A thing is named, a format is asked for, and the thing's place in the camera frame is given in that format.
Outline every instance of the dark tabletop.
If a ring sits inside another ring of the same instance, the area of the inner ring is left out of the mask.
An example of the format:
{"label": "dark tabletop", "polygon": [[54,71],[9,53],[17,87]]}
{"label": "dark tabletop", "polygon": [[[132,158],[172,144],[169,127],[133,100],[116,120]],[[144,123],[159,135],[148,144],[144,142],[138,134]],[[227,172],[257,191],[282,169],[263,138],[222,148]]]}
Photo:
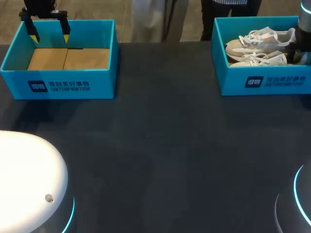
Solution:
{"label": "dark tabletop", "polygon": [[275,233],[276,196],[311,158],[311,98],[222,97],[210,43],[119,59],[114,100],[15,101],[0,79],[0,129],[63,155],[78,233]]}

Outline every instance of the shoe box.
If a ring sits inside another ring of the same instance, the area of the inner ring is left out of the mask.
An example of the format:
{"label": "shoe box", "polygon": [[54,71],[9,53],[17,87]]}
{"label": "shoe box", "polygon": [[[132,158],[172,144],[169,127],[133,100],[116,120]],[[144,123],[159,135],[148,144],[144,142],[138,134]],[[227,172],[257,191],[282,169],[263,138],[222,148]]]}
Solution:
{"label": "shoe box", "polygon": [[69,20],[65,43],[57,20],[34,21],[34,42],[24,22],[0,73],[17,100],[112,99],[118,63],[114,20]]}
{"label": "shoe box", "polygon": [[225,45],[239,35],[270,27],[275,31],[296,28],[298,17],[216,18],[211,42],[213,62],[223,96],[310,94],[311,66],[230,67]]}

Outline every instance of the glowing blue ring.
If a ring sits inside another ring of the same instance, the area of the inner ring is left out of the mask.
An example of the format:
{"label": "glowing blue ring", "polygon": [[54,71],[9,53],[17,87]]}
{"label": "glowing blue ring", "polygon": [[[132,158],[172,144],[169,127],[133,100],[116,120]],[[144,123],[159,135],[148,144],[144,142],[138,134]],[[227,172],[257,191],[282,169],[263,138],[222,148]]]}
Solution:
{"label": "glowing blue ring", "polygon": [[311,15],[311,11],[307,10],[301,3],[301,9],[303,9],[305,12]]}
{"label": "glowing blue ring", "polygon": [[295,200],[296,200],[296,203],[297,203],[297,206],[302,214],[302,216],[305,218],[305,220],[309,223],[309,225],[311,226],[311,221],[310,219],[307,217],[306,213],[303,211],[300,203],[299,203],[299,200],[298,200],[298,196],[297,196],[297,190],[296,190],[296,182],[297,182],[297,177],[298,177],[298,174],[301,170],[301,168],[298,170],[297,174],[295,175],[295,179],[294,179],[294,196],[295,196]]}
{"label": "glowing blue ring", "polygon": [[70,224],[70,222],[71,222],[71,220],[72,220],[72,217],[73,217],[73,212],[74,212],[74,198],[73,198],[73,207],[72,207],[72,212],[71,212],[70,219],[69,219],[69,221],[68,221],[68,223],[67,223],[65,229],[62,231],[62,233],[65,233],[65,231],[66,231],[67,228],[69,227],[69,224]]}

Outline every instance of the black pants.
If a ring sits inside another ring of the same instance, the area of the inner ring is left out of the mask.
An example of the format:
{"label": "black pants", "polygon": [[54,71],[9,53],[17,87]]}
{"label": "black pants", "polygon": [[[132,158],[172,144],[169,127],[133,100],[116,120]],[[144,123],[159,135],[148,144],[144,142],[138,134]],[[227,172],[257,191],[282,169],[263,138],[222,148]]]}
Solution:
{"label": "black pants", "polygon": [[214,2],[213,0],[201,0],[203,33],[201,40],[211,40],[214,19],[227,17],[230,10],[232,17],[257,16],[261,0],[248,0],[245,5],[228,5]]}

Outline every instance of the person's leg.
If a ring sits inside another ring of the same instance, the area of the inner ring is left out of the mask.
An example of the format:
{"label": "person's leg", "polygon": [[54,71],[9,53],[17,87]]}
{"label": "person's leg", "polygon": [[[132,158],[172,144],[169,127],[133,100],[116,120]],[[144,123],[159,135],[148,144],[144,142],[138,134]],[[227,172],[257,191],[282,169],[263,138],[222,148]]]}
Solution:
{"label": "person's leg", "polygon": [[164,20],[163,41],[179,42],[183,33],[188,0],[167,0]]}
{"label": "person's leg", "polygon": [[211,40],[216,17],[227,17],[230,5],[216,3],[213,0],[201,0],[203,32],[201,41]]}
{"label": "person's leg", "polygon": [[131,42],[161,42],[165,0],[132,0]]}
{"label": "person's leg", "polygon": [[246,5],[233,5],[232,17],[257,16],[260,9],[261,0],[248,0]]}

